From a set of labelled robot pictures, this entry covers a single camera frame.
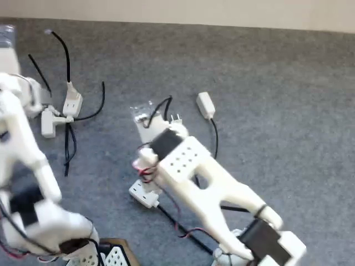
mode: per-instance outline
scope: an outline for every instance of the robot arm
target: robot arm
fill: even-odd
[[[5,44],[0,39],[0,207],[4,236],[12,248],[36,255],[72,258],[96,254],[95,245],[82,240],[99,240],[93,223],[58,204],[60,188],[28,123],[28,116],[35,117],[43,109],[43,90],[36,81],[19,74],[12,43]],[[17,161],[34,173],[37,184],[12,194],[8,185]]]
[[[157,191],[159,186],[168,184],[199,216],[205,229],[220,243],[220,254],[216,257],[225,255],[224,260],[223,257],[216,260],[216,265],[248,265],[253,261],[258,265],[291,266],[298,262],[305,245],[291,232],[280,232],[282,219],[265,201],[247,185],[236,181],[196,138],[188,135],[182,124],[159,122],[160,117],[153,118],[152,125],[154,120],[157,126],[146,129],[146,136],[159,134],[145,139],[149,146],[140,149],[134,163],[140,169],[155,169],[153,175],[145,176],[154,182],[144,184],[144,188],[147,192]],[[137,120],[136,124],[141,137],[144,136],[142,125]],[[208,188],[202,190],[193,183],[191,178],[195,174],[207,179]],[[237,204],[254,215],[254,222],[240,236],[236,237],[228,228],[221,201]],[[230,261],[230,255],[238,260]]]

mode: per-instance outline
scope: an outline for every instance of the red wire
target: red wire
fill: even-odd
[[[16,253],[13,253],[11,252],[7,247],[5,247],[5,245],[0,242],[0,247],[2,248],[2,250],[11,258],[13,259],[23,259],[24,257],[26,257],[27,254],[16,254]]]
[[[202,231],[202,232],[204,232],[205,234],[207,234],[209,237],[211,237],[212,239],[215,240],[215,238],[212,237],[212,236],[209,234],[209,232],[207,232],[206,230],[204,230],[204,229],[201,228],[201,227],[192,228],[192,229],[188,230],[188,232],[187,232],[186,234],[183,234],[183,235],[181,235],[181,236],[179,236],[179,237],[180,237],[180,238],[187,238],[187,237],[190,236],[190,234],[191,234],[193,231]]]

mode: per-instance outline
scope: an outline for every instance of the electrical plug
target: electrical plug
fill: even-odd
[[[82,108],[83,97],[74,88],[73,83],[67,82],[67,97],[65,98],[63,106],[63,115],[72,116],[73,118],[78,117],[80,110]]]
[[[182,124],[182,118],[180,117],[179,114],[176,114],[176,119],[174,119],[174,116],[171,115],[171,124]]]
[[[199,93],[196,99],[197,105],[200,109],[201,114],[205,119],[212,119],[215,114],[215,106],[209,96],[208,92]]]
[[[42,111],[40,118],[41,134],[46,138],[55,137],[55,127],[60,124],[71,123],[74,121],[72,116],[60,117],[60,115],[54,107],[45,108]]]

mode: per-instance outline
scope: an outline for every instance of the gray carpet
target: gray carpet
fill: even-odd
[[[355,250],[355,35],[204,25],[1,19],[18,27],[23,74],[40,80],[27,53],[48,77],[56,107],[65,97],[62,47],[43,30],[56,30],[69,46],[72,81],[83,94],[82,115],[100,103],[96,118],[76,122],[78,153],[63,176],[64,132],[40,135],[63,192],[63,206],[90,217],[101,237],[120,237],[142,265],[210,265],[211,257],[179,239],[158,210],[128,194],[139,136],[129,107],[171,94],[173,113],[203,144],[213,131],[199,114],[196,94],[207,90],[216,106],[220,163],[251,186],[307,245],[302,265],[352,265]],[[20,166],[18,183],[31,175]],[[162,205],[176,213],[171,202]],[[182,222],[199,220],[182,207]],[[231,228],[251,220],[226,212]],[[201,239],[211,248],[216,244]],[[26,265],[35,265],[33,259]],[[1,255],[1,265],[25,265]]]

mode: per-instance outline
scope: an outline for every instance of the white adapter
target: white adapter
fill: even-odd
[[[73,118],[78,117],[80,110],[82,108],[83,97],[74,88],[73,83],[67,82],[67,97],[65,98],[63,106],[63,115],[72,116]]]
[[[207,91],[199,93],[196,102],[204,118],[208,120],[212,119],[216,109],[209,96],[209,93]]]
[[[143,204],[147,208],[157,207],[159,205],[159,195],[154,192],[146,193],[143,187],[143,183],[140,179],[134,182],[129,188],[129,193],[137,201]]]
[[[40,118],[42,136],[46,138],[55,137],[55,127],[57,125],[71,123],[74,121],[72,116],[60,117],[56,115],[60,115],[60,113],[52,106],[49,106],[42,111]]]

